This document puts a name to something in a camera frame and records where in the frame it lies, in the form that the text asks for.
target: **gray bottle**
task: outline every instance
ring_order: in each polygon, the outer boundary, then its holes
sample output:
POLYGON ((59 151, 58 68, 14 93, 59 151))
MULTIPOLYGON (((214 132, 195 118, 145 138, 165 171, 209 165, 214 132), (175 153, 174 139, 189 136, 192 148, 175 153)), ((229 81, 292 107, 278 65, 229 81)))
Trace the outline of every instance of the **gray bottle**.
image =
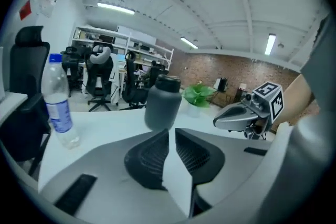
POLYGON ((179 77, 160 74, 149 90, 145 123, 153 131, 170 129, 181 104, 181 81, 179 77))

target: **clear plastic bottle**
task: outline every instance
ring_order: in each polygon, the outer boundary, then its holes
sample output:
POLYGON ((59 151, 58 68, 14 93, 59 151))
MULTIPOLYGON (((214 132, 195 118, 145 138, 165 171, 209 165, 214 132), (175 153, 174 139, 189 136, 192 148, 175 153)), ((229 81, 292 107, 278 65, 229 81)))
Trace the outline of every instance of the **clear plastic bottle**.
POLYGON ((70 116, 69 85, 62 68, 61 54, 50 54, 49 65, 42 77, 41 91, 50 120, 62 145, 68 149, 78 146, 80 139, 70 116))

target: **black lid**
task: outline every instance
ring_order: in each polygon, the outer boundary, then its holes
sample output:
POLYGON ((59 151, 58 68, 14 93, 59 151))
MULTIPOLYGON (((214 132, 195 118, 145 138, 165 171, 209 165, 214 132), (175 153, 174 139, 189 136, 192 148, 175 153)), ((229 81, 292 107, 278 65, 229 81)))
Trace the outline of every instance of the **black lid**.
POLYGON ((166 92, 179 92, 181 81, 179 77, 160 74, 156 80, 155 86, 166 92))

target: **potted plant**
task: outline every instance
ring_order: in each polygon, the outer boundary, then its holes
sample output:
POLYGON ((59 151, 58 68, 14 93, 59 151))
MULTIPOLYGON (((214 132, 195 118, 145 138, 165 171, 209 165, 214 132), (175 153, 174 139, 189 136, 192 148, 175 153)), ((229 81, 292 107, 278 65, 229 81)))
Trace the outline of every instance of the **potted plant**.
POLYGON ((187 113, 191 117, 198 117, 200 108, 208 108, 209 103, 206 98, 212 95, 216 90, 201 83, 190 85, 184 89, 182 96, 188 102, 187 113))

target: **bottle lid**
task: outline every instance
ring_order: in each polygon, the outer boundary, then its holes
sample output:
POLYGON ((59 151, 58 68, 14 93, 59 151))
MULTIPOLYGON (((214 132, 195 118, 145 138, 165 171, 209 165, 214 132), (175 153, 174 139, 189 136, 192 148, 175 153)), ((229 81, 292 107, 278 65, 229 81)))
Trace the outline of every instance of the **bottle lid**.
POLYGON ((166 92, 179 92, 181 81, 179 77, 160 74, 156 80, 155 86, 166 92))
POLYGON ((62 62, 62 54, 50 54, 49 62, 62 62))

